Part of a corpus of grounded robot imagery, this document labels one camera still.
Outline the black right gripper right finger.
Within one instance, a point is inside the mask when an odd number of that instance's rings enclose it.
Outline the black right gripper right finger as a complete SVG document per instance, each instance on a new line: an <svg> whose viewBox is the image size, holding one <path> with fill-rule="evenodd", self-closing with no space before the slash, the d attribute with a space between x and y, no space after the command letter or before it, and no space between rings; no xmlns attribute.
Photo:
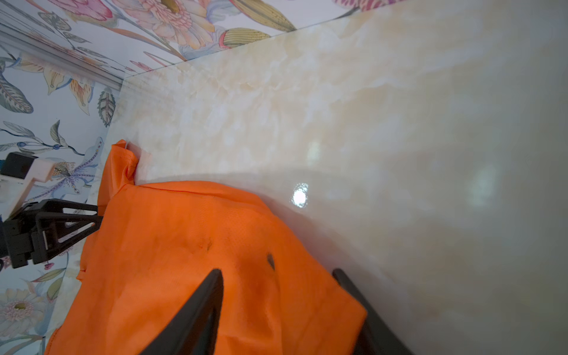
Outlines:
<svg viewBox="0 0 568 355"><path fill-rule="evenodd" d="M342 269L334 269L332 276L367 311L367 317L359 333L353 354L412 355L413 352L390 330Z"/></svg>

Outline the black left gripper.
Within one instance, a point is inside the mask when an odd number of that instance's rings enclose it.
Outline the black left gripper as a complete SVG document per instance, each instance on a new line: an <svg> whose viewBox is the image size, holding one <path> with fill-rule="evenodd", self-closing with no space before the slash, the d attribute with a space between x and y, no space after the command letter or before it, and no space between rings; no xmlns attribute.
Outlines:
<svg viewBox="0 0 568 355"><path fill-rule="evenodd" d="M44 200L33 212L1 220L1 257L9 257L13 269L47 262L97 232L102 220L96 205Z"/></svg>

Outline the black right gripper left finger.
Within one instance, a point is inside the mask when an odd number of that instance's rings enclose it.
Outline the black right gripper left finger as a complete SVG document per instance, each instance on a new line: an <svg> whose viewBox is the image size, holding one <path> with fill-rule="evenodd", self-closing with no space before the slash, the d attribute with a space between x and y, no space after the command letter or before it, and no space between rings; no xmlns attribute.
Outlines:
<svg viewBox="0 0 568 355"><path fill-rule="evenodd" d="M223 275L213 269L142 354L213 354L223 302Z"/></svg>

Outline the orange t-shirt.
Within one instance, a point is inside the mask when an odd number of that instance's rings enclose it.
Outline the orange t-shirt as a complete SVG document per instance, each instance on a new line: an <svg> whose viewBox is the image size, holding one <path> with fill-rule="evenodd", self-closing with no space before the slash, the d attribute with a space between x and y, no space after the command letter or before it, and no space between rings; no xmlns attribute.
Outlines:
<svg viewBox="0 0 568 355"><path fill-rule="evenodd" d="M108 155L100 229L48 354L139 354L214 269L223 275L216 354L351 354L363 306L249 192L219 183L136 185L125 141Z"/></svg>

